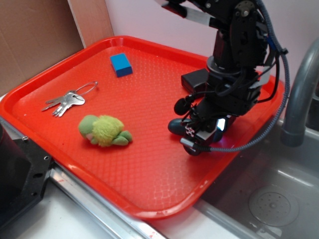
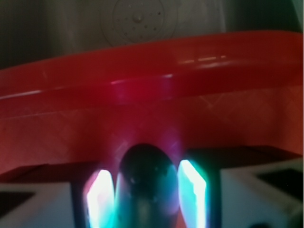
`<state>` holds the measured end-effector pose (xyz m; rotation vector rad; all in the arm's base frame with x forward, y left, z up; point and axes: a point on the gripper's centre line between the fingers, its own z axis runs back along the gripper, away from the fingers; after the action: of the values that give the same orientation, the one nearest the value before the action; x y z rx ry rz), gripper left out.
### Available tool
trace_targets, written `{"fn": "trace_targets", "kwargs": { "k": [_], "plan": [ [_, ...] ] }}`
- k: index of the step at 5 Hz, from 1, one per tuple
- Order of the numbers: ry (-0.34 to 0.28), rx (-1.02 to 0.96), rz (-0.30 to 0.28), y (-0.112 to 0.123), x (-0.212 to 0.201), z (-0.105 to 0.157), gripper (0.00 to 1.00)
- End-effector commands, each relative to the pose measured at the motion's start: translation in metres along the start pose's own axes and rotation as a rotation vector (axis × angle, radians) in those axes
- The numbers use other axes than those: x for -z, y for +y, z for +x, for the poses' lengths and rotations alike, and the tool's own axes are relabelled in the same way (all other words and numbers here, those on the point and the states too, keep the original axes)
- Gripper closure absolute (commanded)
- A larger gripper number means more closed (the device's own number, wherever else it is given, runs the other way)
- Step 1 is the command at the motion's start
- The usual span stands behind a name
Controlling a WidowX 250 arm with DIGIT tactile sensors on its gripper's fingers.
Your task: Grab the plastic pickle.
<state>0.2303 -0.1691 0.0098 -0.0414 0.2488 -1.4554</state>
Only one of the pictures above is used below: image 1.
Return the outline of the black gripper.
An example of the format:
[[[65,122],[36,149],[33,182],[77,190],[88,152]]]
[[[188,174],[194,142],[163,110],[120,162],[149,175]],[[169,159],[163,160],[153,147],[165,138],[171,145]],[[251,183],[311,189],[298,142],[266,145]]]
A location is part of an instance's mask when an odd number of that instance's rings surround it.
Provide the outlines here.
[[[206,89],[189,93],[174,105],[180,119],[191,119],[187,131],[223,133],[239,117],[245,115],[261,94],[260,75],[254,69],[241,68],[235,73],[208,71]]]

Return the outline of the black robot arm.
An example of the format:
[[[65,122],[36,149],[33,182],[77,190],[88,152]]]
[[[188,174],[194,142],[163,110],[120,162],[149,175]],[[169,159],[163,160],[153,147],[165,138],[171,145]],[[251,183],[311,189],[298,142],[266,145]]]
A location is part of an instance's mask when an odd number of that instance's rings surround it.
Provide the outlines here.
[[[182,86],[189,95],[178,100],[168,129],[181,142],[209,145],[219,141],[236,120],[257,104],[262,83],[258,66],[270,66],[268,28],[254,0],[195,0],[194,8],[181,0],[159,5],[184,18],[217,29],[212,56],[204,69],[185,74]]]

